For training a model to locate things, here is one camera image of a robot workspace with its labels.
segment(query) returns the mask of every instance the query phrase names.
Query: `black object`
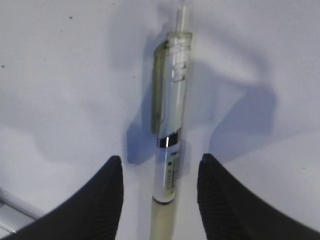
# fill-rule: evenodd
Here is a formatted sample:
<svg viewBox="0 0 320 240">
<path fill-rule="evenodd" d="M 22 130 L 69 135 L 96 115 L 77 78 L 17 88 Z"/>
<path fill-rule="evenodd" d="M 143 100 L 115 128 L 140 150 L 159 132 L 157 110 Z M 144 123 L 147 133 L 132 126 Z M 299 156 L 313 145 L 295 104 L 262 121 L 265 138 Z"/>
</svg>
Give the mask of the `black object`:
<svg viewBox="0 0 320 240">
<path fill-rule="evenodd" d="M 237 181 L 211 154 L 199 165 L 197 201 L 208 240 L 320 240 Z"/>
<path fill-rule="evenodd" d="M 58 208 L 5 240 L 114 240 L 124 201 L 123 170 L 112 156 Z"/>
</svg>

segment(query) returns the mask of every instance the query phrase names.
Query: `white surface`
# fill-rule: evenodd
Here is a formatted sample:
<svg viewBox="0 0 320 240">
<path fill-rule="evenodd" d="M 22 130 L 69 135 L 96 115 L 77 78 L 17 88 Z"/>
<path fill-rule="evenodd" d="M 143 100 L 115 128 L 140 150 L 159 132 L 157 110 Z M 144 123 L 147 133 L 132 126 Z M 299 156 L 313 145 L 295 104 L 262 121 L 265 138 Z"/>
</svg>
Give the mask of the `white surface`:
<svg viewBox="0 0 320 240">
<path fill-rule="evenodd" d="M 152 57 L 169 29 L 162 27 L 172 16 L 168 6 L 0 2 L 2 196 L 41 216 L 120 155 L 117 239 L 148 239 Z M 174 240 L 205 239 L 196 193 L 205 152 L 267 202 L 320 230 L 319 23 L 317 0 L 194 1 Z"/>
</svg>

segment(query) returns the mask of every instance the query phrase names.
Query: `pen barrel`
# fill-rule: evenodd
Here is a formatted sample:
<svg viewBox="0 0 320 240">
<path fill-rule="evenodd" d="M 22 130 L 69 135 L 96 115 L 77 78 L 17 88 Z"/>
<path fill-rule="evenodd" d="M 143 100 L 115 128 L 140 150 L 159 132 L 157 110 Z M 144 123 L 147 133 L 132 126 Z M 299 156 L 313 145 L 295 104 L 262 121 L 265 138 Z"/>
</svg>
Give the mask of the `pen barrel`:
<svg viewBox="0 0 320 240">
<path fill-rule="evenodd" d="M 175 197 L 191 41 L 189 32 L 167 34 L 153 188 L 153 198 L 163 204 Z"/>
<path fill-rule="evenodd" d="M 169 32 L 167 34 L 159 139 L 166 138 L 182 127 L 191 41 L 192 33 L 190 32 Z"/>
</svg>

